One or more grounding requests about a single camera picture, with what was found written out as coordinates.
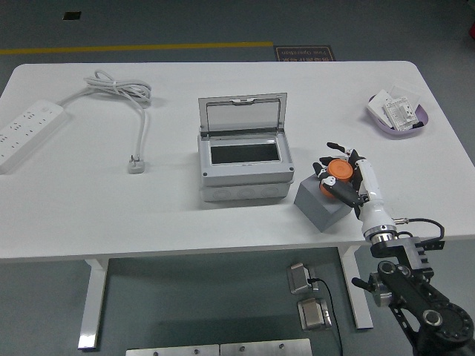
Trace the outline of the robot right hand white shell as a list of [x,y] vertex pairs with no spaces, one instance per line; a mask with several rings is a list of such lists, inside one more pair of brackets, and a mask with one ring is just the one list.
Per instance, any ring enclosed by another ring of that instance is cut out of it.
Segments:
[[327,146],[342,153],[326,156],[312,164],[322,191],[352,208],[362,222],[365,240],[373,245],[396,240],[397,228],[385,211],[384,199],[370,161],[354,148],[328,142]]

